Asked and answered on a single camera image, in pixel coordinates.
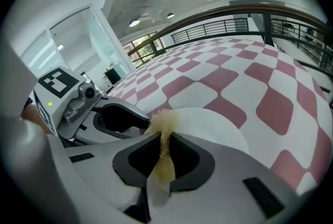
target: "window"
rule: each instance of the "window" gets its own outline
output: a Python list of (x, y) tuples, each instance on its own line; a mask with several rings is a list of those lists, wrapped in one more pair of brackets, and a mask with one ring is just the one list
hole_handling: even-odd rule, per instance
[[(125, 52), (128, 53), (130, 50), (132, 50), (135, 47), (137, 47), (138, 45), (142, 44), (145, 40), (147, 40), (149, 37), (153, 36), (155, 33), (156, 32), (153, 32), (151, 34), (142, 36), (141, 38), (138, 38), (136, 40), (133, 40), (133, 41), (123, 45)], [(153, 44), (155, 45), (157, 50), (161, 50), (164, 48), (160, 39), (153, 41)], [(142, 65), (144, 62), (146, 62), (147, 60), (149, 60), (150, 58), (152, 58), (153, 55), (146, 56), (146, 55), (149, 55), (152, 53), (153, 53), (153, 50), (152, 50), (151, 46), (146, 45), (145, 47), (141, 48), (136, 53), (130, 55), (130, 59), (133, 61), (135, 67), (138, 67), (138, 66)]]

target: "pink and white checkered pattern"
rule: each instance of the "pink and white checkered pattern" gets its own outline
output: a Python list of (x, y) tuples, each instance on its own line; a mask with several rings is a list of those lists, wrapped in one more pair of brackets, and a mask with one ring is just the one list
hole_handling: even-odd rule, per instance
[(250, 155), (298, 193), (320, 183), (330, 160), (332, 115), (320, 87), (289, 55), (260, 42), (216, 38), (173, 48), (109, 96), (148, 115), (200, 107), (225, 116)]

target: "glass wall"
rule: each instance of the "glass wall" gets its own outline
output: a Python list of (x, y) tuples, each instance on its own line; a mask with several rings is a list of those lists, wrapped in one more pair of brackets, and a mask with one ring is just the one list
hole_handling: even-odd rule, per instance
[[(155, 33), (156, 33), (156, 31), (151, 33), (151, 34), (147, 34), (145, 36), (142, 36), (142, 37), (140, 37), (136, 40), (133, 40), (133, 41), (123, 45), (123, 48), (124, 48), (125, 52), (128, 53), (130, 50), (134, 49), (135, 47), (137, 47), (138, 45), (143, 43), (145, 40), (147, 40), (149, 37), (153, 36)], [(161, 50), (161, 49), (164, 48), (163, 43), (161, 42), (160, 39), (157, 39), (157, 40), (153, 41), (153, 44), (155, 45), (157, 50)], [(131, 55), (130, 59), (133, 61), (134, 65), (136, 67), (139, 67), (144, 62), (146, 62), (147, 60), (152, 58), (152, 56), (146, 56), (146, 55), (149, 55), (151, 53), (153, 53), (153, 50), (152, 50), (151, 46), (146, 45), (145, 47), (141, 48), (137, 53)]]
[(107, 92), (113, 86), (105, 72), (114, 69), (121, 79), (129, 74), (127, 56), (111, 41), (98, 13), (86, 8), (70, 15), (45, 31), (21, 56), (36, 77), (55, 67), (85, 72), (97, 89)]
[(68, 68), (55, 42), (46, 31), (29, 46), (21, 59), (37, 78), (58, 66)]

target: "railing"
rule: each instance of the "railing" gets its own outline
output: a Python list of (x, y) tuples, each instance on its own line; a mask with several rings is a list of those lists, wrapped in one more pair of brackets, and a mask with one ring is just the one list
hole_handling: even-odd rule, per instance
[(171, 37), (173, 42), (176, 44), (195, 38), (236, 31), (249, 31), (247, 18), (232, 18), (213, 21), (174, 33)]
[[(314, 69), (314, 70), (316, 70), (316, 71), (321, 72), (322, 74), (328, 76), (329, 79), (333, 82), (333, 74), (327, 72), (326, 70), (323, 70), (323, 69), (321, 69), (321, 68), (319, 68), (319, 67), (317, 67), (317, 66), (311, 65), (311, 64), (309, 64), (309, 63), (306, 63), (306, 62), (301, 61), (301, 60), (298, 60), (298, 59), (296, 59), (296, 61), (297, 61), (298, 63), (300, 63), (300, 64), (301, 64), (302, 66), (304, 66), (304, 67), (308, 67), (308, 68), (311, 68), (311, 69)], [(331, 90), (329, 90), (329, 89), (327, 89), (327, 88), (325, 88), (325, 87), (322, 87), (322, 86), (319, 86), (319, 87), (320, 87), (320, 89), (321, 89), (323, 92), (325, 92), (325, 93), (330, 93), (330, 92), (331, 92)], [(330, 107), (331, 109), (333, 109), (333, 98), (332, 98), (331, 101), (329, 102), (329, 107)]]
[[(279, 16), (297, 19), (299, 21), (306, 22), (307, 24), (312, 25), (318, 29), (325, 30), (325, 35), (330, 34), (330, 32), (327, 30), (326, 24), (323, 23), (322, 21), (320, 21), (319, 19), (317, 19), (309, 14), (306, 14), (302, 11), (295, 10), (295, 9), (292, 9), (289, 7), (268, 5), (268, 4), (230, 5), (230, 6), (223, 6), (223, 7), (218, 7), (215, 9), (207, 10), (205, 12), (202, 12), (202, 13), (199, 13), (196, 15), (192, 15), (192, 16), (182, 19), (176, 23), (173, 23), (172, 25), (157, 32), (155, 35), (153, 35), (149, 39), (145, 40), (142, 44), (140, 44), (137, 47), (135, 47), (134, 49), (130, 50), (128, 52), (128, 55), (130, 56), (134, 52), (137, 52), (139, 49), (145, 47), (146, 45), (150, 44), (151, 42), (153, 42), (167, 34), (170, 34), (174, 31), (177, 31), (186, 26), (189, 26), (191, 24), (198, 23), (200, 21), (215, 18), (215, 17), (229, 16), (229, 15), (235, 15), (235, 14), (263, 14), (265, 16), (264, 17), (265, 32), (267, 33), (267, 35), (269, 33), (271, 33), (271, 29), (272, 29), (270, 15), (279, 15)], [(265, 42), (266, 43), (269, 42), (269, 39), (270, 39), (270, 37), (266, 36)]]
[[(179, 29), (183, 29), (199, 21), (237, 14), (261, 14), (263, 22), (261, 24), (264, 31), (249, 31), (249, 25), (246, 18), (234, 18), (214, 21), (177, 32)], [(176, 31), (176, 33), (172, 34), (174, 44), (167, 47), (164, 46), (164, 49), (143, 56), (142, 58), (149, 58), (145, 63), (152, 58), (165, 53), (168, 49), (189, 42), (222, 36), (260, 35), (264, 38), (264, 42), (270, 45), (273, 45), (272, 38), (281, 38), (292, 42), (319, 65), (319, 67), (316, 67), (304, 63), (304, 66), (308, 66), (322, 73), (325, 72), (324, 74), (328, 75), (333, 81), (333, 39), (331, 29), (315, 17), (295, 9), (262, 4), (226, 6), (212, 9), (168, 26), (131, 50), (128, 55), (132, 55), (139, 49), (150, 44), (152, 41), (174, 31)]]
[(320, 67), (332, 72), (333, 66), (327, 62), (327, 55), (331, 55), (325, 43), (324, 31), (303, 23), (283, 19), (272, 19), (272, 36), (281, 34), (286, 36), (297, 48), (310, 56)]

